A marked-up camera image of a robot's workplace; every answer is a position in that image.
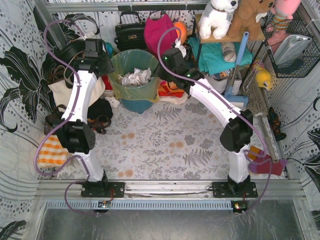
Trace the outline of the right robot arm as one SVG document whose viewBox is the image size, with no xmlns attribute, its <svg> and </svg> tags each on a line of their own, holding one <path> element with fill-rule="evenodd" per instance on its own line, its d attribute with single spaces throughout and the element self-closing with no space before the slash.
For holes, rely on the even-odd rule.
<svg viewBox="0 0 320 240">
<path fill-rule="evenodd" d="M 191 97 L 200 101 L 219 120 L 224 127 L 219 140 L 229 153 L 230 182 L 243 184 L 249 180 L 248 164 L 245 150 L 253 135 L 253 114 L 250 110 L 242 111 L 228 102 L 208 82 L 196 68 L 188 68 L 182 52 L 178 48 L 157 54 L 160 78 L 173 81 Z"/>
</svg>

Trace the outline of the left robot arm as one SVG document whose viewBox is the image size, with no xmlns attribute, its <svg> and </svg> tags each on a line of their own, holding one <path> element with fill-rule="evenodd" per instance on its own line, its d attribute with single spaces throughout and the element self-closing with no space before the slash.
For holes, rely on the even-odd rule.
<svg viewBox="0 0 320 240">
<path fill-rule="evenodd" d="M 61 146 L 82 162 L 87 180 L 99 182 L 104 177 L 104 170 L 93 151 L 96 136 L 88 126 L 87 115 L 98 78 L 114 71 L 105 42 L 102 39 L 86 39 L 83 56 L 77 58 L 69 69 L 74 75 L 73 87 L 60 122 L 54 124 L 55 133 Z"/>
</svg>

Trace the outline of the crumpled white paper trash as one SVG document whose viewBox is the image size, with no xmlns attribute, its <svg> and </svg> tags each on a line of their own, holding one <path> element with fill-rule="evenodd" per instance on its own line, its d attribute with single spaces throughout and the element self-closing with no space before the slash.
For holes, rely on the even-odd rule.
<svg viewBox="0 0 320 240">
<path fill-rule="evenodd" d="M 144 86 L 151 80 L 152 71 L 150 68 L 142 70 L 135 68 L 133 73 L 126 73 L 124 76 L 118 76 L 123 86 Z"/>
</svg>

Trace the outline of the cream canvas tote bag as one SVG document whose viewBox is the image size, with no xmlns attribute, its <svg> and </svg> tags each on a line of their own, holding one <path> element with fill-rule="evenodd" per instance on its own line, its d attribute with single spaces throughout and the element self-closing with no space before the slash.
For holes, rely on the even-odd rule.
<svg viewBox="0 0 320 240">
<path fill-rule="evenodd" d="M 83 80 L 81 82 L 81 90 L 80 94 L 78 96 L 78 99 L 76 101 L 77 104 L 80 103 L 80 100 L 83 99 L 87 93 L 87 86 L 85 86 L 85 82 Z M 70 97 L 72 95 L 72 89 L 67 88 L 66 83 L 64 80 L 55 81 L 52 84 L 48 85 L 51 91 L 53 92 L 53 98 L 55 105 L 58 107 L 59 105 L 63 105 L 63 107 L 59 107 L 59 110 L 64 114 L 66 110 L 64 110 L 64 107 L 67 107 L 69 104 Z M 105 84 L 103 83 L 101 77 L 97 79 L 97 81 L 94 83 L 94 87 L 91 91 L 90 101 L 88 102 L 88 107 L 90 107 L 92 104 L 94 104 L 99 97 L 102 96 L 103 92 L 105 90 Z"/>
</svg>

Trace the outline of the red cloth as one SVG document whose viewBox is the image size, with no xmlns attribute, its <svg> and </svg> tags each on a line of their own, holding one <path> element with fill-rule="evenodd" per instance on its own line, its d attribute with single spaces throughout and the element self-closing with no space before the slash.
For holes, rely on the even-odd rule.
<svg viewBox="0 0 320 240">
<path fill-rule="evenodd" d="M 102 79 L 102 81 L 103 81 L 103 83 L 104 83 L 104 85 L 105 85 L 105 90 L 106 90 L 106 91 L 112 91 L 112 90 L 113 90 L 113 87 L 112 87 L 112 85 L 111 85 L 111 83 L 110 83 L 110 81 L 109 81 L 109 77 L 108 77 L 107 75 L 103 75 L 103 76 L 101 77 L 101 79 Z"/>
</svg>

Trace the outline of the orange plush toy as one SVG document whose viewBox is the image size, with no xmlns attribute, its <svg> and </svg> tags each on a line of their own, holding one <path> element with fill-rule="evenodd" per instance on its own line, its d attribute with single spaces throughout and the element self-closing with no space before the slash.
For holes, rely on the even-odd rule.
<svg viewBox="0 0 320 240">
<path fill-rule="evenodd" d="M 177 36 L 180 37 L 180 41 L 183 44 L 187 39 L 187 27 L 183 21 L 175 21 L 173 26 L 179 28 L 176 30 Z"/>
</svg>

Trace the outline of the teal folded cloth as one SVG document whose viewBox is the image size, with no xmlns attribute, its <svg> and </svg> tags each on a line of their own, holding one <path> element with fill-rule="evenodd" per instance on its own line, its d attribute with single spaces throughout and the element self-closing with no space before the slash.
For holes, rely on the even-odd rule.
<svg viewBox="0 0 320 240">
<path fill-rule="evenodd" d="M 195 58 L 198 56 L 199 40 L 191 37 L 188 40 L 194 53 Z M 253 54 L 247 48 L 244 50 L 240 66 L 249 65 L 253 60 Z M 201 47 L 201 52 L 198 60 L 198 68 L 200 72 L 214 75 L 235 67 L 235 62 L 227 62 L 223 58 L 221 43 L 204 43 Z"/>
</svg>

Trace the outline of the wooden shelf rack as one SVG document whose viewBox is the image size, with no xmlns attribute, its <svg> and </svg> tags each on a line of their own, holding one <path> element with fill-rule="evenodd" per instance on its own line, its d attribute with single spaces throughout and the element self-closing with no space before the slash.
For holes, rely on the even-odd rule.
<svg viewBox="0 0 320 240">
<path fill-rule="evenodd" d="M 195 54 L 192 51 L 194 59 L 195 59 L 195 63 L 197 64 L 197 67 L 198 67 L 198 61 L 199 61 L 200 54 L 201 54 L 202 44 L 207 44 L 207 43 L 200 43 L 201 39 L 198 36 L 198 28 L 199 28 L 198 22 L 200 21 L 200 17 L 201 17 L 200 14 L 197 14 L 195 16 L 195 22 L 194 22 L 193 30 L 192 30 L 192 34 L 193 34 L 192 37 L 198 39 L 198 41 L 199 41 L 197 58 L 195 58 Z M 240 43 L 239 42 L 219 42 L 219 43 L 221 44 L 221 51 L 222 51 L 223 59 L 229 63 L 236 63 L 236 58 L 237 58 L 237 53 L 239 51 Z M 231 69 L 228 69 L 228 70 L 225 70 L 222 72 L 227 72 L 227 75 L 229 75 L 230 73 L 233 72 L 233 70 L 234 70 L 234 68 L 231 68 Z"/>
</svg>

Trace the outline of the white plush dog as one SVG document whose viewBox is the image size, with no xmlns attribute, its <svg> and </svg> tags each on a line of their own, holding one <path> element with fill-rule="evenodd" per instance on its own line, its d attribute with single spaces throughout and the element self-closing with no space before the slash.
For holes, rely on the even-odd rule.
<svg viewBox="0 0 320 240">
<path fill-rule="evenodd" d="M 238 0 L 210 0 L 199 21 L 200 38 L 203 40 L 213 36 L 219 40 L 225 37 L 238 3 Z"/>
</svg>

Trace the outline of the blue lint roller mop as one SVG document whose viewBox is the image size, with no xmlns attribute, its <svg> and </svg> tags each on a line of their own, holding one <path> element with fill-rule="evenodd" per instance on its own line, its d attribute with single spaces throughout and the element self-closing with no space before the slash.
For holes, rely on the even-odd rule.
<svg viewBox="0 0 320 240">
<path fill-rule="evenodd" d="M 249 39 L 249 32 L 245 31 L 239 45 L 238 53 L 236 55 L 235 67 L 231 75 L 231 79 L 228 81 L 225 88 L 225 92 L 224 92 L 224 98 L 236 107 L 246 107 L 249 101 L 248 97 L 244 95 L 233 94 L 234 83 L 236 80 L 237 73 L 239 71 L 239 66 L 243 58 L 243 54 L 245 52 L 248 39 Z"/>
</svg>

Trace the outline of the brown teddy bear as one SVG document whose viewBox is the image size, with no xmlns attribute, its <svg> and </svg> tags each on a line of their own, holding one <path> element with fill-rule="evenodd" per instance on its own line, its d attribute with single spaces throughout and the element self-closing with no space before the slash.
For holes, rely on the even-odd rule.
<svg viewBox="0 0 320 240">
<path fill-rule="evenodd" d="M 244 28 L 249 32 L 248 39 L 256 40 L 261 29 L 261 18 L 266 16 L 274 5 L 274 0 L 241 0 L 233 14 L 227 36 L 235 38 L 241 28 Z"/>
</svg>

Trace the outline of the orange checkered towel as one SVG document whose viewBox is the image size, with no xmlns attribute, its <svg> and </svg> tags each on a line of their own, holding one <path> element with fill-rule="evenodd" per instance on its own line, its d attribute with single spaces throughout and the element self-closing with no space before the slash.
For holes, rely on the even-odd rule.
<svg viewBox="0 0 320 240">
<path fill-rule="evenodd" d="M 63 148 L 58 137 L 51 135 L 39 151 L 37 165 L 41 168 L 61 167 L 67 160 L 69 152 Z"/>
</svg>

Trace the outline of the silver foil pouch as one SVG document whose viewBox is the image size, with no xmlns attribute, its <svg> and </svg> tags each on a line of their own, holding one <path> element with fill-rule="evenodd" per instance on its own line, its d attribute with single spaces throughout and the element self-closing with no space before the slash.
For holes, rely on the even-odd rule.
<svg viewBox="0 0 320 240">
<path fill-rule="evenodd" d="M 291 34 L 284 39 L 273 55 L 276 65 L 297 59 L 312 41 L 311 37 Z"/>
</svg>

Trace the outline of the pink plush toy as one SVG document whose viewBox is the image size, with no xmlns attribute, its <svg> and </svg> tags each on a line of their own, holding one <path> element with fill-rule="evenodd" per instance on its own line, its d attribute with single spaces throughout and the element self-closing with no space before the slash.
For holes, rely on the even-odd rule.
<svg viewBox="0 0 320 240">
<path fill-rule="evenodd" d="M 267 39 L 269 46 L 281 43 L 289 36 L 287 29 L 293 20 L 293 14 L 298 9 L 301 0 L 276 0 L 274 7 L 270 10 L 273 17 L 266 26 L 265 31 L 271 34 Z"/>
</svg>

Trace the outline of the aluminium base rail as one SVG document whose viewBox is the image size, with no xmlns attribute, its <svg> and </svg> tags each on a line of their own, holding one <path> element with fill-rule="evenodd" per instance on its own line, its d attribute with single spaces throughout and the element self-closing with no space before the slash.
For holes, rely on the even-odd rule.
<svg viewBox="0 0 320 240">
<path fill-rule="evenodd" d="M 222 210 L 244 212 L 288 203 L 298 213 L 308 210 L 299 180 L 256 179 L 234 196 L 221 180 L 112 180 L 103 196 L 82 196 L 86 187 L 72 180 L 41 180 L 31 213 L 67 210 L 82 216 L 102 216 L 112 210 Z"/>
</svg>

